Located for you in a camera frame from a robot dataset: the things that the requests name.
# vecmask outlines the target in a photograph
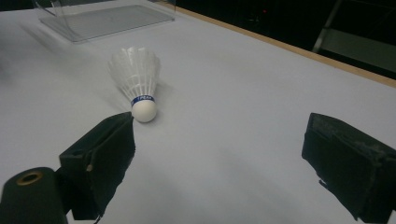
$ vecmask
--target dark background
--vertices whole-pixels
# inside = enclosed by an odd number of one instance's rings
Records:
[[[177,6],[301,49],[312,50],[335,2],[336,0],[177,0]],[[2,11],[32,7],[31,0],[0,0]],[[396,46],[396,0],[344,0],[331,27]],[[396,79],[395,73],[370,64],[324,50],[319,54]]]

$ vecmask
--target black device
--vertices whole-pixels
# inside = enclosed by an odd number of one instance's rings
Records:
[[[396,209],[396,151],[347,123],[312,113],[303,158],[355,218],[387,223]]]
[[[13,176],[4,185],[0,224],[64,224],[96,220],[105,213],[134,157],[130,112],[101,121],[60,155],[54,172],[37,167]]]

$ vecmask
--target white tabletop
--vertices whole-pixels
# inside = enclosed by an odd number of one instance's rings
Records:
[[[101,223],[356,223],[301,157],[308,117],[396,147],[396,89],[183,14],[72,44],[33,10],[0,13],[1,183],[57,169],[130,109],[106,62],[131,46],[161,59],[159,114],[134,123],[136,154]]]

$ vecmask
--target white table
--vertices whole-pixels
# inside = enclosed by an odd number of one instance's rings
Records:
[[[33,10],[0,13],[1,183],[57,169],[84,133],[129,110],[106,62],[131,46],[161,58],[159,114],[134,123],[136,154],[101,223],[356,223],[301,158],[308,117],[396,147],[396,89],[181,13],[81,44]]]

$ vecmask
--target clear plastic container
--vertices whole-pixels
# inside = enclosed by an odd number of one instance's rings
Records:
[[[78,42],[175,19],[176,0],[33,0],[38,18]]]

